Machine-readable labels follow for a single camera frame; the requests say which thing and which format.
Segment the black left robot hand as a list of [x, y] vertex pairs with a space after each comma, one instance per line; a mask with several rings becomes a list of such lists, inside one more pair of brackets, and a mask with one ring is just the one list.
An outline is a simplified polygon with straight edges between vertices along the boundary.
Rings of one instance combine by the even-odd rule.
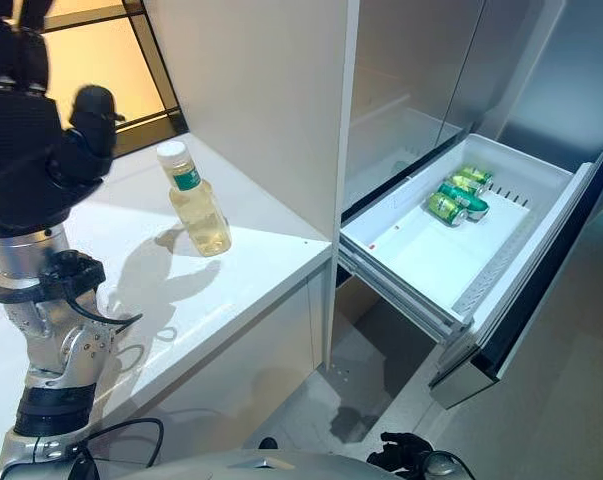
[[42, 35], [48, 1], [25, 1], [16, 25], [0, 1], [0, 238], [62, 223], [109, 173], [122, 117], [98, 85], [75, 95], [69, 128], [47, 95], [49, 58]]

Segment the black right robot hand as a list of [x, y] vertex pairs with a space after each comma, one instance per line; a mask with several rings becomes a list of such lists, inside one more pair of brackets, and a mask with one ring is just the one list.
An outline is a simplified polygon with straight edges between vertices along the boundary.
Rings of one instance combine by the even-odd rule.
[[380, 452], [372, 452], [367, 463], [394, 472], [405, 470], [419, 473], [424, 459], [434, 451], [432, 445], [413, 433], [383, 432]]

